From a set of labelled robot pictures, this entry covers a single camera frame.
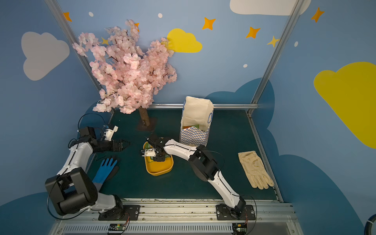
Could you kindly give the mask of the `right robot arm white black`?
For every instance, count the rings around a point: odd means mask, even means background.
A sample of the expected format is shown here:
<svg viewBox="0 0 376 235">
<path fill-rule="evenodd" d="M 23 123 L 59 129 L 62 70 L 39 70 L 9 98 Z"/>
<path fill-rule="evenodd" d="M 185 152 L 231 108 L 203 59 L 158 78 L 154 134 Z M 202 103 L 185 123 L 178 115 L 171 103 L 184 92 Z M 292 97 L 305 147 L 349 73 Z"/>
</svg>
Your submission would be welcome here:
<svg viewBox="0 0 376 235">
<path fill-rule="evenodd" d="M 149 148 L 141 150 L 141 156 L 151 157 L 156 162 L 165 161 L 167 156 L 176 156 L 189 162 L 195 175 L 210 183 L 222 197 L 224 204 L 234 219 L 244 215 L 246 202 L 224 178 L 217 161 L 204 145 L 188 146 L 172 138 L 157 137 L 152 134 L 147 138 Z"/>
</svg>

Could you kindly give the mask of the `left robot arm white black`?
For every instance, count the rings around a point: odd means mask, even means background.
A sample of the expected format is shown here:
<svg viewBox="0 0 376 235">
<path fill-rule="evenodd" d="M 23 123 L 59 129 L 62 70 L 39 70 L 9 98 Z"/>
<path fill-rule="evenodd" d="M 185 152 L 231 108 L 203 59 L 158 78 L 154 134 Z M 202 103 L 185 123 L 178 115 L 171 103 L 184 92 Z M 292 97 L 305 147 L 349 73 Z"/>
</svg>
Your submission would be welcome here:
<svg viewBox="0 0 376 235">
<path fill-rule="evenodd" d="M 100 192 L 105 181 L 111 179 L 119 170 L 118 159 L 103 159 L 93 179 L 86 173 L 86 168 L 93 154 L 102 152 L 121 152 L 126 148 L 123 140 L 113 140 L 118 127 L 106 126 L 104 137 L 98 140 L 94 128 L 79 129 L 80 137 L 72 140 L 68 148 L 70 154 L 56 176 L 46 180 L 48 192 L 47 206 L 53 205 L 56 213 L 48 209 L 57 220 L 66 220 L 69 214 L 76 218 L 83 212 L 99 213 L 99 220 L 129 219 L 121 199 L 117 195 Z"/>
</svg>

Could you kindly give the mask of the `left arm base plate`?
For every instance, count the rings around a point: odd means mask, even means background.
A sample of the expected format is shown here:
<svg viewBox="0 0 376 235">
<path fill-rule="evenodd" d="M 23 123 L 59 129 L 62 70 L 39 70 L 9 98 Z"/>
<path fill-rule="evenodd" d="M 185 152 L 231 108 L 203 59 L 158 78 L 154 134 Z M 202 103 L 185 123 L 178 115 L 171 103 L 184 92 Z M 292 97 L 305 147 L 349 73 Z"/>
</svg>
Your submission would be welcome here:
<svg viewBox="0 0 376 235">
<path fill-rule="evenodd" d="M 123 205 L 114 207 L 99 214 L 99 221 L 137 221 L 140 215 L 140 205 Z"/>
</svg>

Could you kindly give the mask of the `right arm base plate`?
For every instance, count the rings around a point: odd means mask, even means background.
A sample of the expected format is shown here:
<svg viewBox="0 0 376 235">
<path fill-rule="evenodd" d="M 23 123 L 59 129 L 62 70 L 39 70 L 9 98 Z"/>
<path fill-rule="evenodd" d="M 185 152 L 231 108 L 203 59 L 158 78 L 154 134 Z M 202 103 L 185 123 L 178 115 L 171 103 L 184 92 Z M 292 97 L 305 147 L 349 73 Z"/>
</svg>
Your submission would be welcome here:
<svg viewBox="0 0 376 235">
<path fill-rule="evenodd" d="M 215 210 L 217 220 L 256 220 L 256 210 L 252 205 L 245 205 L 245 208 L 238 212 L 225 204 L 218 204 Z"/>
</svg>

